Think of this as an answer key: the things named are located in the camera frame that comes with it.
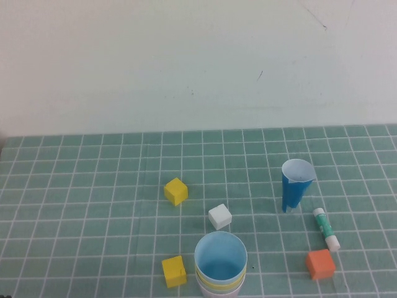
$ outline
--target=block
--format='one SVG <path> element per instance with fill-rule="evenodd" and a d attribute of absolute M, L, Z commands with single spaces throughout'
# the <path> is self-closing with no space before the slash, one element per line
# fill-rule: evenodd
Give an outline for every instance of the block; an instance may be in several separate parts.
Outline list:
<path fill-rule="evenodd" d="M 184 262 L 181 256 L 163 260 L 161 264 L 163 264 L 167 287 L 176 287 L 187 282 Z"/>
<path fill-rule="evenodd" d="M 164 186 L 164 195 L 174 206 L 179 205 L 187 199 L 187 186 L 181 180 L 175 178 Z"/>
<path fill-rule="evenodd" d="M 308 253 L 306 266 L 312 279 L 330 278 L 334 275 L 335 264 L 329 250 L 317 250 Z"/>
<path fill-rule="evenodd" d="M 208 211 L 208 217 L 216 230 L 231 223 L 231 214 L 224 204 L 220 204 Z"/>

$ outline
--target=white glue stick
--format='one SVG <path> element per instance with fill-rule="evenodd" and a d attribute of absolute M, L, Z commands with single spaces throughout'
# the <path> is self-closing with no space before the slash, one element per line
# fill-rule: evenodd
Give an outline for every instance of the white glue stick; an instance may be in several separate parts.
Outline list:
<path fill-rule="evenodd" d="M 317 224 L 320 227 L 321 233 L 325 237 L 329 251 L 337 251 L 341 248 L 339 241 L 337 240 L 334 231 L 329 224 L 323 208 L 317 208 L 313 211 L 314 217 L 316 218 Z"/>

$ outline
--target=white wall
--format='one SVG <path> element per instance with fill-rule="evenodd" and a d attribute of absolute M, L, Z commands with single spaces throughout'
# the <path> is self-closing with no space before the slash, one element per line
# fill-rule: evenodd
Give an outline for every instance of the white wall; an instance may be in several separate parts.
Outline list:
<path fill-rule="evenodd" d="M 396 28 L 396 0 L 0 0 L 0 130 L 397 122 Z"/>

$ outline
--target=light blue cup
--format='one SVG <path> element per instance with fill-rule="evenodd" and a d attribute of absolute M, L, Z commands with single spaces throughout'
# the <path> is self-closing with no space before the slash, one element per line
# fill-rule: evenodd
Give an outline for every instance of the light blue cup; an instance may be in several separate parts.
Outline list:
<path fill-rule="evenodd" d="M 238 280 L 247 266 L 247 249 L 231 233 L 206 234 L 194 251 L 196 270 L 212 284 L 226 285 Z"/>
<path fill-rule="evenodd" d="M 287 160 L 282 166 L 283 202 L 282 209 L 296 208 L 305 191 L 316 179 L 314 166 L 306 160 Z"/>

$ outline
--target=paper cup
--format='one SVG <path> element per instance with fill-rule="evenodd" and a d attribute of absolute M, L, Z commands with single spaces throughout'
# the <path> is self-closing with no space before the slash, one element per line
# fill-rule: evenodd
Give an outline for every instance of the paper cup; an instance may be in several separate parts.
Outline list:
<path fill-rule="evenodd" d="M 245 280 L 246 275 L 243 275 L 243 279 L 240 280 L 240 282 L 235 285 L 234 287 L 230 288 L 229 290 L 216 290 L 212 289 L 211 287 L 207 287 L 202 280 L 199 278 L 199 276 L 196 273 L 196 280 L 200 286 L 202 286 L 204 289 L 206 289 L 208 292 L 211 292 L 213 294 L 229 294 L 230 292 L 233 292 L 235 289 L 237 289 Z"/>
<path fill-rule="evenodd" d="M 237 281 L 247 266 L 247 250 L 235 235 L 217 231 L 205 235 L 197 243 L 194 262 L 201 279 L 216 285 Z"/>
<path fill-rule="evenodd" d="M 246 271 L 244 270 L 243 274 L 240 275 L 238 279 L 235 281 L 231 282 L 230 284 L 213 284 L 211 282 L 208 282 L 203 276 L 200 275 L 200 273 L 197 271 L 196 267 L 196 275 L 200 279 L 200 281 L 209 289 L 216 290 L 216 291 L 232 291 L 232 289 L 236 288 L 241 284 L 241 281 L 246 275 Z"/>
<path fill-rule="evenodd" d="M 282 166 L 282 209 L 296 208 L 311 182 L 316 179 L 314 166 L 306 160 L 287 160 Z"/>
<path fill-rule="evenodd" d="M 244 280 L 245 280 L 245 277 L 244 277 L 242 283 L 235 290 L 233 290 L 233 291 L 231 291 L 230 293 L 227 293 L 227 294 L 216 294 L 216 293 L 213 293 L 212 291 L 209 291 L 205 287 L 203 287 L 202 284 L 199 282 L 199 280 L 197 280 L 197 282 L 198 282 L 198 285 L 200 286 L 201 293 L 203 294 L 203 296 L 205 298 L 236 298 L 238 296 L 238 293 L 241 290 L 241 287 L 244 284 Z"/>

